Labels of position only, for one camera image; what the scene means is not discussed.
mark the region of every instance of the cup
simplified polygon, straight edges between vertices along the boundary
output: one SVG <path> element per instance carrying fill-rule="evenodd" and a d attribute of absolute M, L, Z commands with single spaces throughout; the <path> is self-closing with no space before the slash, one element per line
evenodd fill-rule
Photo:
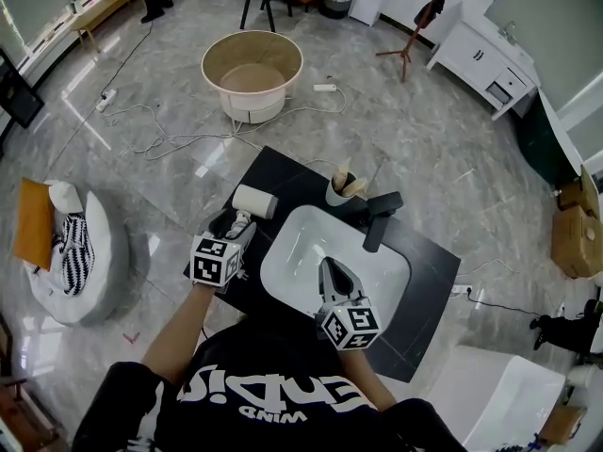
<path fill-rule="evenodd" d="M 347 185 L 350 185 L 356 180 L 356 176 L 354 176 L 351 172 L 348 172 L 348 179 L 344 184 L 343 188 L 345 189 Z M 343 196 L 337 194 L 333 189 L 333 179 L 329 180 L 329 184 L 327 184 L 327 192 L 324 196 L 325 201 L 330 206 L 340 206 L 341 204 L 345 204 L 351 198 L 344 198 Z"/>

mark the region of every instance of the white washbasin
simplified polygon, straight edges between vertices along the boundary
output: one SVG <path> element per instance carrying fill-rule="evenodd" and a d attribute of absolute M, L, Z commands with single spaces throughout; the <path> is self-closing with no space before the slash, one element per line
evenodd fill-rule
<path fill-rule="evenodd" d="M 468 452 L 528 445 L 565 376 L 517 355 L 457 346 L 427 400 Z"/>
<path fill-rule="evenodd" d="M 286 219 L 270 247 L 260 277 L 276 299 L 309 316 L 322 306 L 318 267 L 330 256 L 353 271 L 379 311 L 383 330 L 394 317 L 411 276 L 406 258 L 381 245 L 363 249 L 365 235 L 315 206 L 301 206 Z"/>

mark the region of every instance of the paper towel roll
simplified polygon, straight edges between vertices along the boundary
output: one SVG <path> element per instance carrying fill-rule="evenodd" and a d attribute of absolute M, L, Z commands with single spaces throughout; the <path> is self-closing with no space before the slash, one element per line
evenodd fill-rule
<path fill-rule="evenodd" d="M 263 219 L 272 219 L 278 199 L 253 187 L 239 185 L 233 197 L 233 207 L 248 211 Z"/>

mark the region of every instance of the power strip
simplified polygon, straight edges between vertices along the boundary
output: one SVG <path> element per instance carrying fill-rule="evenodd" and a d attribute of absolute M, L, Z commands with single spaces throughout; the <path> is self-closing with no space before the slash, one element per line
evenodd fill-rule
<path fill-rule="evenodd" d="M 109 92 L 107 92 L 106 95 L 104 95 L 101 98 L 100 102 L 96 105 L 96 110 L 98 110 L 99 112 L 103 112 L 106 107 L 111 104 L 113 99 L 115 99 L 116 94 L 117 91 L 115 89 L 111 89 Z"/>
<path fill-rule="evenodd" d="M 315 84 L 314 92 L 335 92 L 337 86 L 335 84 Z"/>
<path fill-rule="evenodd" d="M 452 286 L 451 295 L 469 295 L 473 291 L 470 284 L 455 284 Z"/>

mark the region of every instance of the hand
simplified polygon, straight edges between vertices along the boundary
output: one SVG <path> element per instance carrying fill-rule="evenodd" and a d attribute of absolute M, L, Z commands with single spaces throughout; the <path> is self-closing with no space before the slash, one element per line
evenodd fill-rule
<path fill-rule="evenodd" d="M 216 288 L 214 286 L 210 286 L 209 284 L 196 282 L 192 285 L 192 289 L 190 291 L 191 293 L 193 291 L 197 293 L 208 293 L 213 296 L 216 293 Z"/>

